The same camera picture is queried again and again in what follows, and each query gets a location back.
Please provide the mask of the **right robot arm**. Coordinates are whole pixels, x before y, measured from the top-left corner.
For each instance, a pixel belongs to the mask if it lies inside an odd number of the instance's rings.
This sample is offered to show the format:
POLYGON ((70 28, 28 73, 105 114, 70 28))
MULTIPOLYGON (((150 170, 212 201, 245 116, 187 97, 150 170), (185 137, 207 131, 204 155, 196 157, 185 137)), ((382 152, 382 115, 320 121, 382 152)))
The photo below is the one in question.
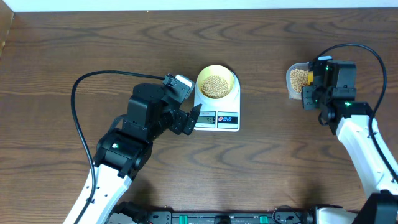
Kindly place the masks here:
POLYGON ((354 62, 320 57, 310 63, 312 80, 302 88, 306 110, 319 109, 318 120, 344 145, 366 194, 358 213, 322 205, 308 214, 310 223, 395 223, 397 218, 397 162, 378 130, 373 110, 356 101, 354 62))

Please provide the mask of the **yellow measuring scoop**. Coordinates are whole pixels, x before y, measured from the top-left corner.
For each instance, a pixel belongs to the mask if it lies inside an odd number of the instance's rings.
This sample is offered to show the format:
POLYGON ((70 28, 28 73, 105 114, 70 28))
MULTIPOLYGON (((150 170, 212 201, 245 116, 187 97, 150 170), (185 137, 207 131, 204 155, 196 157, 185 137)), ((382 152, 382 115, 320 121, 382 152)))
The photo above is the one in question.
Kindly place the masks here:
POLYGON ((308 85, 311 85, 313 83, 313 78, 314 78, 313 71, 309 71, 307 77, 308 85))

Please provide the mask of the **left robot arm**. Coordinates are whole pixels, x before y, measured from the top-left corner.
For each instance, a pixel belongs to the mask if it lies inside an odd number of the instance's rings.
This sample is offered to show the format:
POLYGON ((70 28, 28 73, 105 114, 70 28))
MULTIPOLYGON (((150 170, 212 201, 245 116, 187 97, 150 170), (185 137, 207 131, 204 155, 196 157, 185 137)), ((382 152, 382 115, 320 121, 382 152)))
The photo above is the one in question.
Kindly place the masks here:
POLYGON ((65 223, 105 223, 113 207, 149 160, 154 140, 166 129, 189 135, 200 107, 186 113, 180 109, 193 82, 136 85, 127 113, 117 117, 98 141, 94 171, 86 180, 65 223))

